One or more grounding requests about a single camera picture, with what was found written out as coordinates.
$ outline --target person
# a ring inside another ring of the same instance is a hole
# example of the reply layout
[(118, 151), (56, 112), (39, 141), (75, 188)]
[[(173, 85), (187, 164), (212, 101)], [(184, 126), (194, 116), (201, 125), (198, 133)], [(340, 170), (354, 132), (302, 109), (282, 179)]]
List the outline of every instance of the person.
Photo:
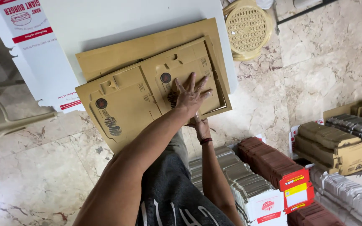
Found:
[[(179, 95), (175, 108), (154, 120), (123, 148), (104, 169), (75, 219), (74, 226), (237, 225), (230, 186), (219, 166), (208, 120), (197, 114), (212, 90), (195, 88), (196, 74)], [(202, 145), (204, 195), (192, 184), (181, 127), (191, 118)]]

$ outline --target wristband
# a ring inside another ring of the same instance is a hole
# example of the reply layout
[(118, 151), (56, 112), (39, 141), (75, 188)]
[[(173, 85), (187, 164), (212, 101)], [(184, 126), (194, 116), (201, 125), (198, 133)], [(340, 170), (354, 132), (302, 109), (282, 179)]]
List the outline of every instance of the wristband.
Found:
[(208, 143), (209, 141), (213, 141), (211, 138), (206, 138), (201, 140), (201, 145)]

